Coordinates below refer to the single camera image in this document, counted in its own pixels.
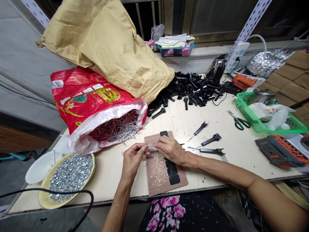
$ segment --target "brown paper sack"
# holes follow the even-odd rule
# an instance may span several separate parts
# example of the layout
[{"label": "brown paper sack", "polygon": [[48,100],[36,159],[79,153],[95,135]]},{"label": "brown paper sack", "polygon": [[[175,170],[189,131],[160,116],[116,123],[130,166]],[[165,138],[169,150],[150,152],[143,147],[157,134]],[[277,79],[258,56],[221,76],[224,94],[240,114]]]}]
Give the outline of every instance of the brown paper sack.
[{"label": "brown paper sack", "polygon": [[120,0],[63,0],[36,43],[148,103],[174,77],[136,34]]}]

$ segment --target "scissors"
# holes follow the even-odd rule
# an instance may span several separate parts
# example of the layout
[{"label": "scissors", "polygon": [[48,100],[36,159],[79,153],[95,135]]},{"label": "scissors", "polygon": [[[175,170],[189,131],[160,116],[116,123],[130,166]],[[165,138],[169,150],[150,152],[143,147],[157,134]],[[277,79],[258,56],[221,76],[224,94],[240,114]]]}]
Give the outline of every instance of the scissors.
[{"label": "scissors", "polygon": [[244,130],[244,127],[241,125],[241,123],[247,127],[247,128],[250,128],[251,125],[248,121],[246,120],[243,120],[243,119],[240,119],[238,117],[236,117],[231,111],[227,111],[233,118],[234,118],[234,121],[235,121],[235,126],[237,129],[243,131]]}]

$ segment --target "floral fabric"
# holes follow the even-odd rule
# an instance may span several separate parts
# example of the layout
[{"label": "floral fabric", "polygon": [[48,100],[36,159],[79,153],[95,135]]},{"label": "floral fabric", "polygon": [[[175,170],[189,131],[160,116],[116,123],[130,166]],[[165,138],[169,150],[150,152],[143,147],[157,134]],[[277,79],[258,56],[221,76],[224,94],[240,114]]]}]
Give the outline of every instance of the floral fabric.
[{"label": "floral fabric", "polygon": [[207,195],[158,198],[146,211],[139,231],[236,231]]}]

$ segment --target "gray wall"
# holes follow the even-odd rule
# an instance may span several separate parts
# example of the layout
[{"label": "gray wall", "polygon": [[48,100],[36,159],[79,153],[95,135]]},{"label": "gray wall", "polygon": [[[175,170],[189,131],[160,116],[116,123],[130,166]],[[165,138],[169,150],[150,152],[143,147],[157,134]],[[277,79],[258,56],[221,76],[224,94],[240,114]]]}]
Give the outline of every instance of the gray wall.
[{"label": "gray wall", "polygon": [[[42,96],[53,102],[50,74],[69,69],[69,64],[46,48],[36,47],[35,41],[41,35],[19,10],[7,0],[0,0],[0,5],[0,83],[25,95]],[[53,105],[23,97],[2,86],[0,111],[57,131],[65,127]]]}]

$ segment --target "hand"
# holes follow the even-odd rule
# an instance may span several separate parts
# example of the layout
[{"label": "hand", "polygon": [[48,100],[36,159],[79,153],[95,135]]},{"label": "hand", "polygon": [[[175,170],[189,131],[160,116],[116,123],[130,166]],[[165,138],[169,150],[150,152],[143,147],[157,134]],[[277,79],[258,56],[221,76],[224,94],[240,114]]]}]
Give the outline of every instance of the hand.
[{"label": "hand", "polygon": [[167,136],[161,136],[153,146],[168,160],[175,164],[185,166],[188,161],[189,153],[175,140]]},{"label": "hand", "polygon": [[123,153],[122,179],[133,183],[143,154],[150,154],[147,149],[147,143],[136,143]]}]

